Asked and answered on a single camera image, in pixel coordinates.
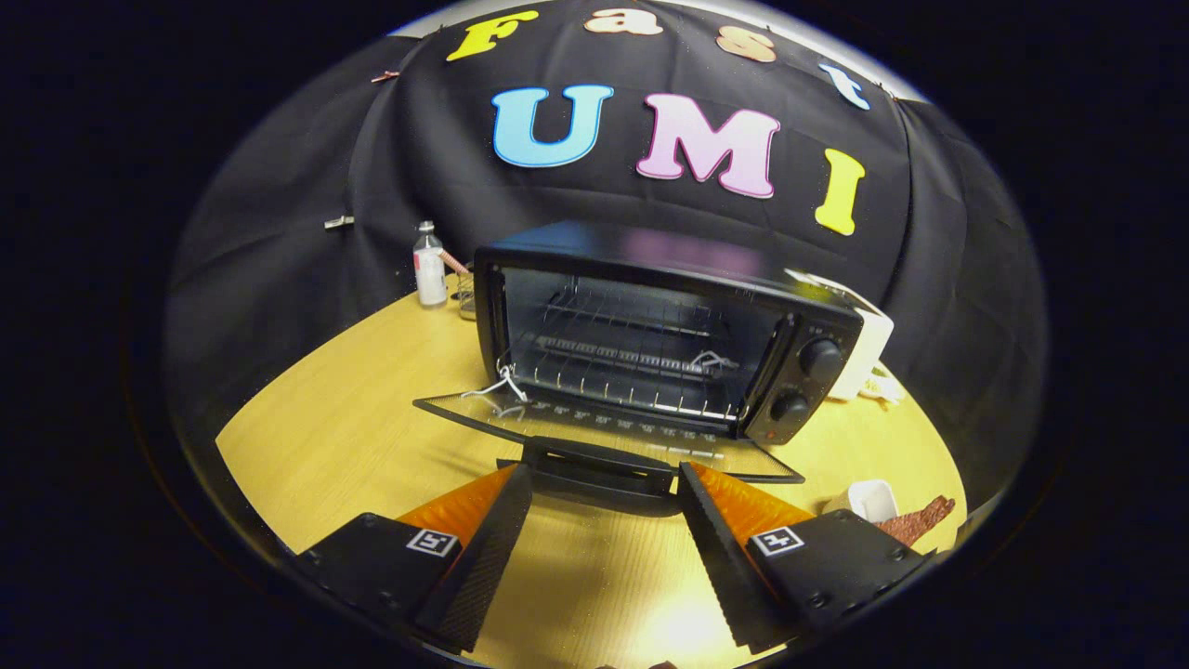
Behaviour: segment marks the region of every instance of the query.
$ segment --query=letter u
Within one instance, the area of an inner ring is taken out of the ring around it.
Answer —
[[[492,144],[505,162],[526,168],[558,166],[572,163],[594,147],[603,100],[615,94],[609,86],[570,86],[561,94],[573,101],[570,134],[560,141],[533,138],[536,103],[549,96],[545,88],[514,88],[491,99],[496,106]]]

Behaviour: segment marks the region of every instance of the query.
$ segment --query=white container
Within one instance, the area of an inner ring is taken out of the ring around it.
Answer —
[[[433,308],[446,303],[446,263],[441,258],[442,242],[434,236],[434,222],[424,220],[417,227],[421,236],[413,246],[413,269],[417,279],[421,305]]]
[[[847,492],[826,504],[822,513],[839,509],[850,510],[868,523],[883,523],[900,516],[895,497],[892,496],[892,486],[881,479],[851,484]]]

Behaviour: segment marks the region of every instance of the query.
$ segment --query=oven knob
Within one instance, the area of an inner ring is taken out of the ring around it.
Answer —
[[[776,422],[786,417],[801,419],[809,416],[809,414],[810,404],[794,391],[786,391],[776,396],[776,399],[772,403],[772,409],[768,410],[768,416]]]
[[[832,384],[842,373],[842,351],[829,340],[818,340],[801,349],[801,371],[810,379],[822,384]]]

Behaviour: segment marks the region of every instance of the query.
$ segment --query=letter m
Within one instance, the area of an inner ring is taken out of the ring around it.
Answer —
[[[636,171],[653,178],[678,178],[678,145],[698,181],[706,181],[728,154],[730,165],[718,176],[723,188],[750,197],[770,197],[768,157],[780,121],[753,109],[740,109],[718,130],[710,127],[698,103],[685,95],[654,93],[644,97],[656,113],[653,144]]]

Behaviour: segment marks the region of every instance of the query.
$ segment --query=white cup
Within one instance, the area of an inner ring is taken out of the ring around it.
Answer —
[[[839,509],[850,510],[868,523],[882,523],[900,516],[892,486],[881,479],[851,484],[844,493],[826,504],[822,513]]]

